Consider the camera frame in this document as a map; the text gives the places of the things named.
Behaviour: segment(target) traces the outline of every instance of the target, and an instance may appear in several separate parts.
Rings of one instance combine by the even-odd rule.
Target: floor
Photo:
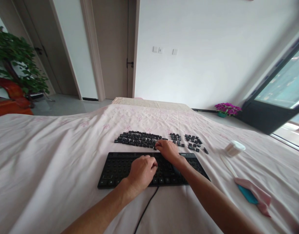
[[[43,116],[61,116],[82,114],[95,111],[101,107],[111,104],[113,100],[105,99],[103,102],[83,101],[77,96],[55,94],[49,96],[55,102],[42,97],[35,102],[35,108],[32,109],[34,115]]]
[[[110,105],[113,100],[106,99],[103,102],[95,102],[95,101],[83,101],[79,100],[76,96],[55,94],[49,96],[50,99],[55,100],[55,102],[51,102],[45,97],[37,99],[35,102],[35,108],[32,109],[34,115],[43,115],[43,116],[61,116],[61,115],[73,115],[73,114],[81,114],[95,111],[101,107]],[[196,113],[205,116],[208,119],[211,119],[217,123],[221,123],[224,125],[252,130],[259,132],[257,129],[243,123],[242,121],[233,118],[233,117],[225,117],[221,118],[216,113],[210,112],[199,112]],[[275,138],[270,138],[272,141],[279,143],[279,140]],[[294,153],[299,155],[299,151],[293,149],[292,147],[283,144],[285,148],[291,150]]]
[[[290,123],[286,123],[281,128],[276,130],[274,132],[274,134],[299,146],[299,132],[296,132],[296,130],[298,128],[299,128],[299,126],[296,126],[296,125],[290,124]]]

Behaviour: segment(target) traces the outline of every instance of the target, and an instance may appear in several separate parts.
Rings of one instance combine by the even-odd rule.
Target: white lid
[[[238,141],[231,141],[231,143],[233,144],[234,148],[238,149],[239,151],[244,151],[246,149],[246,147]]]

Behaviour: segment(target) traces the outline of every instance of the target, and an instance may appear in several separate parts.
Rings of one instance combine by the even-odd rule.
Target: wall switch
[[[162,47],[159,47],[159,49],[158,49],[158,53],[159,53],[159,54],[162,54],[162,53],[163,53],[163,48],[162,48]]]

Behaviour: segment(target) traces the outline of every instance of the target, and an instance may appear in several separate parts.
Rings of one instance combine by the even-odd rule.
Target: hand
[[[156,173],[157,166],[156,159],[149,155],[142,155],[132,162],[127,179],[137,195],[150,184]]]
[[[179,154],[178,147],[172,141],[159,140],[156,142],[155,148],[158,149],[164,158],[174,166],[176,166],[176,164],[182,158],[182,156]]]

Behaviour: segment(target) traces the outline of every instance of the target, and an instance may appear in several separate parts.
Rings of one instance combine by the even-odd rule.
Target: potted plant
[[[218,111],[218,116],[224,118],[227,115],[237,115],[239,111],[241,111],[240,107],[234,106],[231,103],[219,103],[216,104],[215,107]]]
[[[32,94],[49,94],[47,78],[40,74],[34,57],[34,48],[23,37],[3,32],[3,27],[0,27],[0,77],[17,83],[31,102],[31,108],[34,107]]]

